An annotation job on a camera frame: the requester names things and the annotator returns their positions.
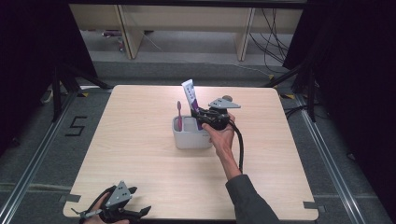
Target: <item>gray sleeve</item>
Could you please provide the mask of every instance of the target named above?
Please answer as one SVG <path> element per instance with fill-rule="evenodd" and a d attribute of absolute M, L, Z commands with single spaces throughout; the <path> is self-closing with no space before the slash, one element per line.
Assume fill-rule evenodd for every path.
<path fill-rule="evenodd" d="M 276 214 L 256 192 L 247 175 L 238 175 L 225 186 L 233 201 L 237 224 L 279 223 Z"/>

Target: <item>gray floor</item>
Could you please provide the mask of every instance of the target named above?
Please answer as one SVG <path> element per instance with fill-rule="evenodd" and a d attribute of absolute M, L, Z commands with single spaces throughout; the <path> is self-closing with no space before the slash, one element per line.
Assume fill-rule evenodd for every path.
<path fill-rule="evenodd" d="M 99 78 L 108 84 L 179 85 L 192 77 L 196 85 L 255 87 L 269 81 L 269 75 L 280 76 L 286 69 L 280 63 L 265 57 L 270 71 L 264 66 L 263 53 L 249 42 L 244 62 L 236 60 L 233 35 L 223 33 L 153 32 L 142 42 L 138 56 L 128 60 L 119 49 L 116 37 L 105 38 L 101 31 L 81 32 L 86 40 Z M 290 35 L 282 35 L 289 44 Z M 91 85 L 80 80 L 81 85 Z M 292 80 L 277 87 L 279 93 L 290 93 Z M 64 204 L 59 202 L 73 186 L 85 153 L 100 120 L 106 101 L 105 91 L 90 91 L 87 97 L 78 97 L 71 104 L 60 131 L 42 161 L 30 188 L 23 197 L 11 223 L 78 223 L 63 216 Z M 297 106 L 296 100 L 280 99 L 284 108 Z M 347 186 L 353 193 L 366 223 L 391 223 L 380 201 L 359 166 L 348 159 L 344 144 L 323 106 L 316 107 L 317 125 Z M 85 126 L 79 137 L 67 137 L 75 116 L 85 116 L 79 125 Z M 10 147 L 0 158 L 0 203 L 4 203 L 19 181 L 29 160 L 34 156 L 52 119 L 51 103 L 39 107 L 20 134 L 21 145 Z M 318 148 L 306 127 L 301 112 L 289 118 L 303 167 L 319 206 L 317 223 L 352 223 L 331 177 L 318 153 Z M 145 223 L 202 223 L 195 221 L 158 221 Z"/>

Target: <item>human hand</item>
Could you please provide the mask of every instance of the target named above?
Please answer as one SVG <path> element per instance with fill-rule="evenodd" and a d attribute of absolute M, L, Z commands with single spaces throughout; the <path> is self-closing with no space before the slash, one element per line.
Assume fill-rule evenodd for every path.
<path fill-rule="evenodd" d="M 230 114 L 230 120 L 235 122 L 235 116 Z M 209 133 L 210 142 L 215 146 L 216 154 L 219 156 L 221 164 L 224 168 L 224 172 L 227 179 L 230 180 L 237 175 L 241 175 L 241 171 L 236 165 L 235 159 L 233 158 L 233 127 L 228 124 L 223 130 L 215 130 L 210 125 L 204 123 L 202 127 Z"/>
<path fill-rule="evenodd" d="M 100 209 L 100 205 L 103 203 L 103 200 L 107 197 L 107 195 L 108 193 L 102 196 L 102 198 L 99 199 L 99 201 L 95 204 L 95 206 L 92 208 L 90 212 Z M 106 223 L 99 217 L 99 215 L 95 215 L 85 220 L 84 224 L 106 224 Z M 129 220 L 128 219 L 121 220 L 118 222 L 114 222 L 114 224 L 129 224 Z"/>

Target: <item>wooden table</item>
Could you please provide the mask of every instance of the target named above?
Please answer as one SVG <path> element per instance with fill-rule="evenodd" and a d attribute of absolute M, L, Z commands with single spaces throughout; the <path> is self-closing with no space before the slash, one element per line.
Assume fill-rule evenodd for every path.
<path fill-rule="evenodd" d="M 230 109 L 244 138 L 244 172 L 282 220 L 315 220 L 313 202 L 289 125 L 273 89 L 195 87 L 198 105 L 231 95 L 242 107 Z M 106 188 L 124 180 L 137 187 L 127 210 L 152 205 L 144 218 L 234 219 L 227 179 L 215 149 L 177 149 L 171 129 L 177 115 L 189 115 L 181 86 L 117 86 L 107 103 L 78 173 L 64 214 L 86 210 Z M 233 142 L 239 159 L 237 136 Z"/>

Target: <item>toothbrush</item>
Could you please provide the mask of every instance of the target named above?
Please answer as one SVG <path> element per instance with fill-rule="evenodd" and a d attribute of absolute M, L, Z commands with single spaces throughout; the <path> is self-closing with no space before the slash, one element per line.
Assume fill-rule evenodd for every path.
<path fill-rule="evenodd" d="M 181 132 L 181 115 L 180 115 L 181 103 L 177 101 L 177 110 L 178 110 L 178 130 Z"/>

